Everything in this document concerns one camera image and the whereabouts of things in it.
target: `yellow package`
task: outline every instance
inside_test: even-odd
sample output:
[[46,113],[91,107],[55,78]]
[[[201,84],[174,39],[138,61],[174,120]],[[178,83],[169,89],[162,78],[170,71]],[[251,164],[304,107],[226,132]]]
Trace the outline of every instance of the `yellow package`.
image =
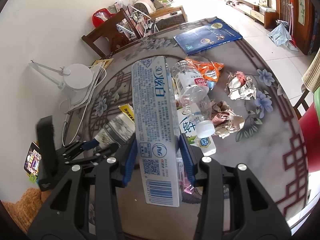
[[119,109],[124,112],[133,122],[134,122],[134,115],[133,115],[133,108],[129,104],[125,104],[119,106]]

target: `crumpled paper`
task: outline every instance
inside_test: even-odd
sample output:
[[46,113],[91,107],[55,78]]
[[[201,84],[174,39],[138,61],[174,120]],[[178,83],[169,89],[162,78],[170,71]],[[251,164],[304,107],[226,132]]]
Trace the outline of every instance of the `crumpled paper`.
[[244,118],[236,115],[225,101],[215,103],[211,101],[211,119],[215,128],[214,135],[225,138],[230,133],[240,131],[244,126]]
[[254,86],[251,77],[244,76],[241,71],[238,71],[235,74],[229,74],[225,92],[231,98],[231,100],[250,100],[251,97],[256,99],[256,90],[257,89]]

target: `tile floor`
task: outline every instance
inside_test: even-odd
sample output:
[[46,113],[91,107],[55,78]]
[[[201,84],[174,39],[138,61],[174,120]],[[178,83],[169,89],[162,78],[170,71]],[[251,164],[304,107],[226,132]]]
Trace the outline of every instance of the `tile floor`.
[[[175,2],[183,5],[189,22],[217,16],[238,30],[270,66],[292,105],[298,101],[302,95],[302,75],[315,56],[305,56],[301,51],[277,47],[267,36],[271,30],[266,30],[251,17],[226,5],[223,0],[176,0]],[[312,104],[311,93],[308,94],[306,102],[309,106]],[[305,113],[302,106],[299,107],[299,111],[301,114]]]

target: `book cover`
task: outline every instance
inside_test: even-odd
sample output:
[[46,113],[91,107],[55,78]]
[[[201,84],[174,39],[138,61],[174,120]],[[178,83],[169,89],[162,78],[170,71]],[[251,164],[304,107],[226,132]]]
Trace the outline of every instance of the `book cover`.
[[174,36],[187,55],[241,39],[242,36],[219,18],[208,25],[197,27]]

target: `floral pattern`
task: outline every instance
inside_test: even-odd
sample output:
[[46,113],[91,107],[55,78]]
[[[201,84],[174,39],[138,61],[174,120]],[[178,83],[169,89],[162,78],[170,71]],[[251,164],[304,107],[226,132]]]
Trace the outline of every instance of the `floral pattern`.
[[94,115],[102,116],[103,112],[106,111],[106,109],[108,108],[106,101],[107,99],[103,96],[99,101],[98,105],[94,108],[94,110],[96,110]]
[[286,93],[284,92],[282,86],[279,84],[277,87],[277,95],[278,96],[283,96],[285,99],[288,99]]
[[257,91],[257,98],[254,101],[256,106],[259,106],[261,109],[259,118],[264,117],[264,110],[266,109],[267,112],[271,113],[273,111],[272,101],[267,98],[267,96],[262,93],[261,91]]
[[95,224],[94,217],[95,217],[94,206],[92,203],[90,203],[89,204],[89,222],[93,225]]
[[266,69],[260,70],[258,69],[257,72],[259,73],[259,81],[264,82],[268,87],[271,86],[271,83],[275,81],[272,77],[272,73],[268,72]]
[[268,91],[263,90],[260,88],[260,85],[258,83],[264,83],[266,86],[270,87],[273,86],[277,88],[277,95],[286,97],[281,85],[279,84],[277,87],[273,85],[272,83],[276,80],[272,77],[272,73],[268,72],[266,69],[257,70],[258,75],[252,75],[254,78],[255,76],[258,76],[258,79],[255,78],[257,84],[257,93],[256,93],[256,99],[254,100],[254,104],[256,105],[256,108],[254,110],[248,110],[248,116],[244,121],[244,124],[246,124],[247,121],[250,121],[249,124],[244,125],[244,127],[236,134],[236,142],[244,139],[249,138],[254,135],[254,133],[257,133],[259,131],[258,126],[262,125],[262,118],[265,117],[265,110],[268,113],[271,113],[273,111],[272,106],[272,100],[271,96],[269,96]]
[[144,37],[139,40],[139,43],[135,45],[135,49],[124,56],[125,60],[133,59],[137,57],[140,52],[144,50],[156,50],[159,48],[175,47],[177,46],[175,39],[159,38],[156,39],[153,36]]

